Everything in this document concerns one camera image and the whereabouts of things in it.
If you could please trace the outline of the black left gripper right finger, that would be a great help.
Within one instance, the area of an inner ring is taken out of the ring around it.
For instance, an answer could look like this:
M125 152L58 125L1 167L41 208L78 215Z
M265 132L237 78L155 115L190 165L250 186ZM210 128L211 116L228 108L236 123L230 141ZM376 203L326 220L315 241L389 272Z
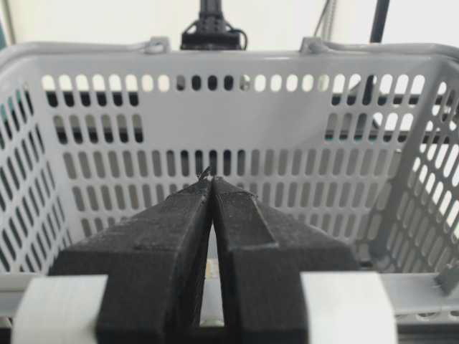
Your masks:
M301 272L357 271L353 249L322 229L212 180L222 307L233 343L307 343Z

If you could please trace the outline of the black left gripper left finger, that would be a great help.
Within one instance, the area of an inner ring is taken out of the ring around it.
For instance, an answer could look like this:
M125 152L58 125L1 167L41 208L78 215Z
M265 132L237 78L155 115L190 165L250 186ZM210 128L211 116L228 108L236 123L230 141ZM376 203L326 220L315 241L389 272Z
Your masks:
M104 274L99 343L171 343L199 325L212 183L164 201L62 250L49 274Z

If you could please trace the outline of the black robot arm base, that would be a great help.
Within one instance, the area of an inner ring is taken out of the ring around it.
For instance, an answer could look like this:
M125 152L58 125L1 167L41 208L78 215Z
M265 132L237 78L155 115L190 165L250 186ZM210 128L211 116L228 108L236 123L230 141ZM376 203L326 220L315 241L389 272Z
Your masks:
M201 0L198 19L181 34L180 50L246 50L247 34L224 17L221 1Z

